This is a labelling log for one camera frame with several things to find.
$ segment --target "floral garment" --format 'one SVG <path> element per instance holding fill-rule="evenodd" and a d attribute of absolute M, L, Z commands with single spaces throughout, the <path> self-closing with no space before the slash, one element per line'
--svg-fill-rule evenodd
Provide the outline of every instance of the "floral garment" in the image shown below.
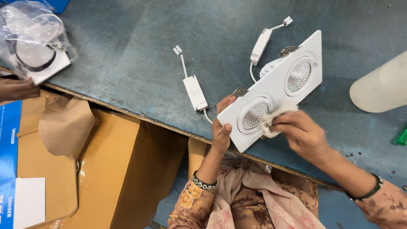
<path fill-rule="evenodd" d="M 273 170 L 274 182 L 283 190 L 297 196 L 306 208 L 318 216 L 317 185 L 307 179 Z M 204 229 L 211 213 L 214 195 L 189 180 L 168 219 L 168 229 L 186 226 Z M 407 195 L 396 186 L 385 182 L 382 188 L 364 201 L 356 203 L 366 218 L 383 229 L 407 229 Z M 241 186 L 230 205 L 235 228 L 274 229 L 262 194 Z"/>

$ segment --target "worn table surface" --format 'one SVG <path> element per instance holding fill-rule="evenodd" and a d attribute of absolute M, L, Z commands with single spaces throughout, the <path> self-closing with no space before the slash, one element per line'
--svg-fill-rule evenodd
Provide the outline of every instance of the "worn table surface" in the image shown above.
<path fill-rule="evenodd" d="M 331 147 L 401 187 L 407 147 L 390 140 L 405 125 L 407 106 L 367 113 L 351 102 L 349 88 L 407 50 L 406 12 L 404 0 L 71 0 L 60 17 L 79 57 L 49 82 L 211 139 L 204 114 L 192 109 L 173 47 L 184 50 L 188 75 L 198 77 L 214 118 L 222 98 L 253 84 L 249 58 L 262 30 L 291 16 L 292 25 L 271 35 L 256 78 L 284 47 L 322 30 L 323 82 L 300 108 L 326 130 Z M 283 135 L 246 152 L 332 181 L 291 151 Z"/>

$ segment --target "led lens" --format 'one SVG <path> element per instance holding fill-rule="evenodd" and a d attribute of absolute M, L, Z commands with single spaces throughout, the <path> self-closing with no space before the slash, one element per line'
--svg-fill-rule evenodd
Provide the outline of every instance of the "led lens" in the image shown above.
<path fill-rule="evenodd" d="M 258 104 L 254 106 L 246 115 L 243 117 L 242 126 L 245 130 L 251 130 L 258 125 L 260 125 L 260 116 L 262 114 L 267 114 L 269 112 L 269 106 L 265 103 Z"/>
<path fill-rule="evenodd" d="M 290 76 L 288 77 L 287 87 L 291 92 L 298 91 L 301 89 L 311 74 L 311 65 L 308 61 L 299 63 L 291 71 Z"/>

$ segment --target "green plastic object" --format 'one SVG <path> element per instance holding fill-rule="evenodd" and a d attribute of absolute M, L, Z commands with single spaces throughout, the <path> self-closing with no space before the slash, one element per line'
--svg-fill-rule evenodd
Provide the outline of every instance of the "green plastic object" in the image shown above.
<path fill-rule="evenodd" d="M 393 138 L 393 145 L 407 145 L 407 124 L 406 126 Z"/>

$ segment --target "white cylindrical object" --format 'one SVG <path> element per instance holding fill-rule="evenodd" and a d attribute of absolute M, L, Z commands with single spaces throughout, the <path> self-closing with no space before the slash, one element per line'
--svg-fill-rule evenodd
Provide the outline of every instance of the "white cylindrical object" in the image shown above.
<path fill-rule="evenodd" d="M 384 112 L 407 105 L 407 51 L 350 87 L 352 102 L 367 112 Z"/>

